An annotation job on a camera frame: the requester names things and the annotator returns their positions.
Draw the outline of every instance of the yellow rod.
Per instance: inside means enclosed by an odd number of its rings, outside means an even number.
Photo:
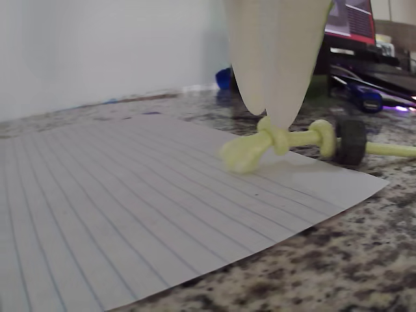
[[[394,144],[368,142],[365,148],[368,154],[390,155],[400,157],[416,157],[416,147]]]
[[[320,135],[316,131],[302,131],[289,133],[290,146],[320,145]]]

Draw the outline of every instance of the black wheel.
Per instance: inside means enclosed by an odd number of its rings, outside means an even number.
[[[364,158],[367,145],[365,124],[360,120],[340,118],[336,132],[340,141],[334,161],[349,166],[359,165]]]

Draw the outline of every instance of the cream-colored object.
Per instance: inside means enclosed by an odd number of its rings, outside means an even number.
[[[387,44],[391,43],[391,37],[386,34],[376,34],[376,41],[385,42]]]
[[[248,110],[288,129],[309,86],[332,0],[224,0],[231,63]]]

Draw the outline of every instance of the granite countertop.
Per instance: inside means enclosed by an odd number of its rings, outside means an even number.
[[[373,142],[415,145],[416,113],[364,115],[326,98],[307,101],[292,130],[333,121],[337,109],[359,115]],[[0,139],[149,112],[238,135],[254,133],[259,120],[228,92],[188,92],[0,123]],[[317,148],[295,151],[319,157]],[[371,155],[356,170],[390,185],[263,252],[115,311],[416,311],[416,162]]]

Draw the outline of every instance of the purple light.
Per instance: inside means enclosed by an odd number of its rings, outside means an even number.
[[[400,111],[400,112],[408,112],[409,110],[405,107],[401,107],[401,106],[396,106],[396,110]]]

